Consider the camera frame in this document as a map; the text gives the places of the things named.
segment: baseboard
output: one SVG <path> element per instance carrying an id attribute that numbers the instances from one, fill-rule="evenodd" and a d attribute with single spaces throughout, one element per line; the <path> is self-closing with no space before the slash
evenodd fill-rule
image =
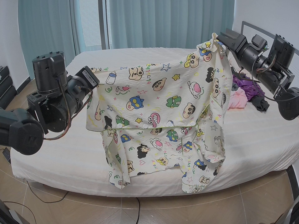
<path id="1" fill-rule="evenodd" d="M 26 87 L 26 85 L 29 84 L 29 82 L 31 81 L 30 77 L 28 77 L 17 89 L 17 94 L 20 94 L 20 92 Z"/>
<path id="2" fill-rule="evenodd" d="M 293 192 L 293 198 L 294 200 L 299 196 L 299 187 L 298 187 L 298 182 L 297 178 L 293 169 L 293 166 L 289 166 L 286 170 L 289 176 L 292 192 Z"/>

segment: fitted sheet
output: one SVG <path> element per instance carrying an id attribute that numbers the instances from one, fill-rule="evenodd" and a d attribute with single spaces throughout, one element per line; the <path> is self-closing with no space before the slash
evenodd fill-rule
<path id="1" fill-rule="evenodd" d="M 180 48 L 128 48 L 83 52 L 67 67 L 74 75 L 89 67 L 135 67 L 178 59 L 194 51 Z M 266 95 L 270 92 L 261 85 Z M 277 104 L 266 113 L 247 103 L 244 109 L 230 109 L 225 115 L 226 159 L 218 175 L 203 192 L 225 189 L 274 170 L 283 170 L 299 155 L 299 119 L 284 120 Z M 131 177 L 120 190 L 109 183 L 108 166 L 100 133 L 85 129 L 86 108 L 73 120 L 68 133 L 56 141 L 45 140 L 40 151 L 25 156 L 11 149 L 12 171 L 16 177 L 55 188 L 100 196 L 185 195 L 179 167 Z M 56 136 L 49 133 L 47 137 Z"/>

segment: mattress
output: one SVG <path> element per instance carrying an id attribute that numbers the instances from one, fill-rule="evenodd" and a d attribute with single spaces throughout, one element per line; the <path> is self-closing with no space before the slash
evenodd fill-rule
<path id="1" fill-rule="evenodd" d="M 80 68 L 135 67 L 179 59 L 192 49 L 128 48 L 83 52 L 67 67 L 74 75 Z M 261 85 L 266 95 L 270 92 Z M 275 102 L 266 113 L 247 103 L 244 109 L 230 109 L 225 116 L 226 159 L 216 178 L 204 189 L 225 189 L 271 171 L 283 170 L 299 155 L 299 119 L 284 120 Z M 25 156 L 11 149 L 12 171 L 16 177 L 40 182 L 58 189 L 89 195 L 174 196 L 181 189 L 179 167 L 131 177 L 131 184 L 120 190 L 109 183 L 108 166 L 100 133 L 85 129 L 86 109 L 73 120 L 68 133 L 56 141 L 44 141 L 34 155 Z M 47 137 L 56 136 L 49 133 Z"/>

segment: barcode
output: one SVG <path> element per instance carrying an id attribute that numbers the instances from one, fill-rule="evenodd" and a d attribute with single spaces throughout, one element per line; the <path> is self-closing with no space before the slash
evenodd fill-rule
<path id="1" fill-rule="evenodd" d="M 95 82 L 95 80 L 90 76 L 90 74 L 88 74 L 88 72 L 86 70 L 82 71 L 82 74 L 88 79 L 88 81 L 93 85 L 93 86 L 97 86 L 97 83 Z"/>

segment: cartoon print shirt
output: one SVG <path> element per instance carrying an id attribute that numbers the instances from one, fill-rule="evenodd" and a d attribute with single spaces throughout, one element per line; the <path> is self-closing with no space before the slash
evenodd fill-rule
<path id="1" fill-rule="evenodd" d="M 179 60 L 92 69 L 100 84 L 86 128 L 102 134 L 112 185 L 121 189 L 132 176 L 178 166 L 182 189 L 194 193 L 218 174 L 232 74 L 216 37 Z"/>

